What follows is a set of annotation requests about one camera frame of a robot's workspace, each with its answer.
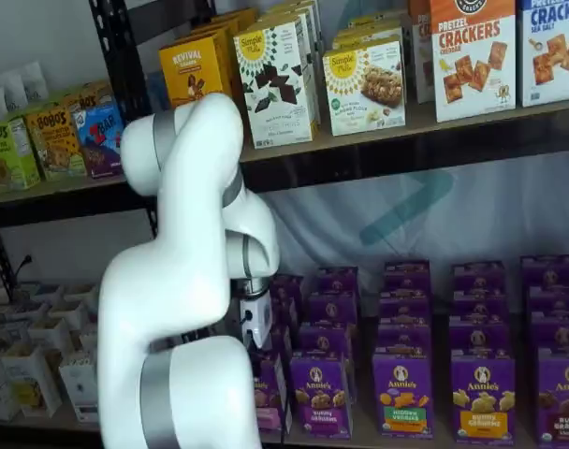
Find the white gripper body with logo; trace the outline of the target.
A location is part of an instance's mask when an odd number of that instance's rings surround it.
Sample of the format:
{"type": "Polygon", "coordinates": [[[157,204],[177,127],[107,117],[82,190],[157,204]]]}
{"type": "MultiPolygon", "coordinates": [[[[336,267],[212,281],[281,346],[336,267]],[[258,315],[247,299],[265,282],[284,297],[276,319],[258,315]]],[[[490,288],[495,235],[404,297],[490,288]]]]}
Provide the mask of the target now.
{"type": "Polygon", "coordinates": [[[241,301],[241,334],[242,342],[247,348],[247,331],[256,334],[256,342],[260,342],[270,332],[272,326],[272,310],[268,297],[246,298],[241,301]]]}

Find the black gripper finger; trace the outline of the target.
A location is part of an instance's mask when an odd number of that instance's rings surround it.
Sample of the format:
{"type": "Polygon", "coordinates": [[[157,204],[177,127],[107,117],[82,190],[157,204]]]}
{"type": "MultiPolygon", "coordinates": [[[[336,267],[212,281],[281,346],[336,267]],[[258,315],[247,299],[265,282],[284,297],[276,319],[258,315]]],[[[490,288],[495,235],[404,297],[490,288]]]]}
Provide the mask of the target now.
{"type": "Polygon", "coordinates": [[[247,350],[250,352],[269,352],[272,350],[271,335],[268,332],[260,342],[256,342],[256,334],[247,331],[247,350]]]}

